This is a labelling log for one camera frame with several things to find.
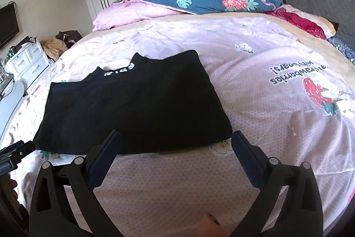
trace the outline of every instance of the drawer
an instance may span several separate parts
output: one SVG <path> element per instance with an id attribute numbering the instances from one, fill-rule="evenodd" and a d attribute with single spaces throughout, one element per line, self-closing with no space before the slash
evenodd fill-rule
<path id="1" fill-rule="evenodd" d="M 12 67 L 11 73 L 14 75 L 22 73 L 23 70 L 31 63 L 24 51 L 11 59 L 10 62 Z"/>
<path id="2" fill-rule="evenodd" d="M 32 62 L 43 52 L 43 49 L 42 49 L 40 43 L 36 42 L 35 44 L 30 44 L 25 49 L 25 51 L 28 56 L 28 59 L 30 60 L 30 62 Z"/>
<path id="3" fill-rule="evenodd" d="M 30 66 L 26 68 L 26 70 L 19 76 L 20 81 L 24 84 L 25 90 L 27 90 L 27 88 L 47 66 L 48 58 L 45 53 L 42 53 Z"/>

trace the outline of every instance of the black bag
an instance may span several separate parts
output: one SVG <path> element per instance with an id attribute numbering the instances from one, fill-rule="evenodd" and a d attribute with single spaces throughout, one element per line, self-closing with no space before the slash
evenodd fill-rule
<path id="1" fill-rule="evenodd" d="M 59 32 L 59 34 L 57 34 L 55 38 L 62 40 L 63 42 L 65 42 L 68 48 L 71 48 L 83 37 L 77 30 L 68 30 L 67 32 Z"/>

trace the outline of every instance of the screw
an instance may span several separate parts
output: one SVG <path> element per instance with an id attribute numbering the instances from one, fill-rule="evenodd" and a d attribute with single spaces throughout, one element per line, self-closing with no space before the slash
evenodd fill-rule
<path id="1" fill-rule="evenodd" d="M 279 163 L 279 160 L 276 159 L 276 158 L 274 158 L 274 157 L 272 157 L 272 158 L 269 159 L 269 162 L 270 162 L 271 164 L 273 164 L 273 165 L 277 165 L 277 164 Z"/>
<path id="2" fill-rule="evenodd" d="M 50 166 L 50 162 L 44 162 L 44 163 L 42 164 L 42 168 L 43 168 L 43 169 L 47 169 L 47 168 L 49 168 L 49 166 Z"/>
<path id="3" fill-rule="evenodd" d="M 75 158 L 75 160 L 74 160 L 74 163 L 76 164 L 76 165 L 80 165 L 80 164 L 82 164 L 84 162 L 84 158 L 83 157 L 77 157 L 77 158 Z"/>
<path id="4" fill-rule="evenodd" d="M 305 169 L 310 169 L 310 168 L 311 168 L 311 165 L 310 165 L 309 163 L 307 163 L 307 162 L 304 162 L 304 163 L 302 164 L 302 166 L 303 166 Z"/>

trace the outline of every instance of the cable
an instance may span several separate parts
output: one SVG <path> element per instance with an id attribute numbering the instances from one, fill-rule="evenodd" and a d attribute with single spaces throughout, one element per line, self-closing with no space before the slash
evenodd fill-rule
<path id="1" fill-rule="evenodd" d="M 8 3 L 8 5 L 9 5 L 9 4 L 11 4 L 11 3 L 13 3 L 13 4 L 14 4 L 14 6 L 15 6 L 15 15 L 17 16 L 17 12 L 18 12 L 18 6 L 17 6 L 17 3 L 16 3 L 16 2 L 14 2 L 14 1 L 10 1 L 10 2 Z"/>
<path id="2" fill-rule="evenodd" d="M 14 86 L 15 86 L 15 80 L 12 79 L 12 88 L 11 88 L 11 91 L 10 91 L 8 94 L 6 94 L 6 95 L 3 95 L 3 96 L 0 95 L 0 101 L 3 100 L 5 97 L 7 97 L 8 95 L 10 95 L 10 94 L 12 93 L 12 91 L 13 91 L 13 89 L 14 89 Z"/>

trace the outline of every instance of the white desk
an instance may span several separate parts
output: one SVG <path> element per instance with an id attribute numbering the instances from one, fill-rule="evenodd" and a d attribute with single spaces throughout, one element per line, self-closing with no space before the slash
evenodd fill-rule
<path id="1" fill-rule="evenodd" d="M 24 85 L 20 81 L 11 82 L 4 95 L 0 101 L 0 148 L 8 126 L 24 100 Z"/>

